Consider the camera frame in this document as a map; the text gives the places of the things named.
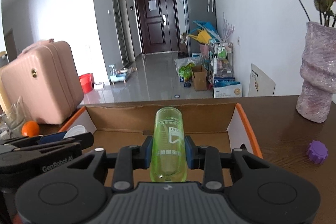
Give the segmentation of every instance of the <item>front door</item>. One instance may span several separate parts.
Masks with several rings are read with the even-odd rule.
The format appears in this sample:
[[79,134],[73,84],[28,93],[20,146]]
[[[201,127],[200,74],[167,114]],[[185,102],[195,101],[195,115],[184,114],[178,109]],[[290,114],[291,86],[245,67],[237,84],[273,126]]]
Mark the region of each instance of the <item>front door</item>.
[[136,0],[143,53],[179,50],[176,0]]

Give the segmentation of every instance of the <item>green plastic bottle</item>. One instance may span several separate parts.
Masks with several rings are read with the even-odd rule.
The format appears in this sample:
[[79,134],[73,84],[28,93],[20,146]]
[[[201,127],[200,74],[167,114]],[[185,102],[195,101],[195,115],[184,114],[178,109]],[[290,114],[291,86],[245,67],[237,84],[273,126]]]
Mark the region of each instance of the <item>green plastic bottle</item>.
[[186,177],[182,114],[174,107],[161,108],[155,116],[151,180],[183,182]]

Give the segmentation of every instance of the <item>suitcase handle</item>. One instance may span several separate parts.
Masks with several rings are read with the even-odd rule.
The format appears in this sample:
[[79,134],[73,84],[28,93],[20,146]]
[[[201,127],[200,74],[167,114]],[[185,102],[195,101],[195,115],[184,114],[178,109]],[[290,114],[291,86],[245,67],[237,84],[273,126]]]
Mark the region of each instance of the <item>suitcase handle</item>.
[[29,45],[28,47],[25,47],[23,50],[22,50],[22,53],[20,53],[18,55],[18,58],[22,57],[23,55],[25,55],[26,53],[30,52],[31,50],[37,48],[37,47],[40,47],[40,46],[44,46],[44,45],[48,45],[50,43],[53,43],[54,42],[54,39],[49,39],[49,40],[40,40],[40,41],[37,41],[36,43],[33,43],[31,45]]

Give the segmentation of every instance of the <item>red bucket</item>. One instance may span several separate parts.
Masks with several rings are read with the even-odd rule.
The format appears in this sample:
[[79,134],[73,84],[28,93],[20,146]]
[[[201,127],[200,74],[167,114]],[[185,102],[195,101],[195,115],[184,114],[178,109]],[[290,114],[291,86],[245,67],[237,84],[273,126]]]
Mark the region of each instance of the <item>red bucket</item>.
[[79,77],[84,94],[87,94],[93,90],[91,75],[91,73],[86,73]]

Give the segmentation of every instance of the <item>tile floor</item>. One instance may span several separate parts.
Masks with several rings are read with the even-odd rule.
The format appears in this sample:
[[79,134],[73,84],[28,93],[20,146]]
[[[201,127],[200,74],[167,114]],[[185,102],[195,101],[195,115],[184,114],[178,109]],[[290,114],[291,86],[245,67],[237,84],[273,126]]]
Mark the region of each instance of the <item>tile floor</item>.
[[133,64],[138,71],[132,73],[126,84],[118,82],[105,86],[105,90],[93,90],[85,94],[82,104],[171,100],[175,95],[179,99],[212,98],[210,90],[183,87],[176,73],[176,58],[176,52],[138,57]]

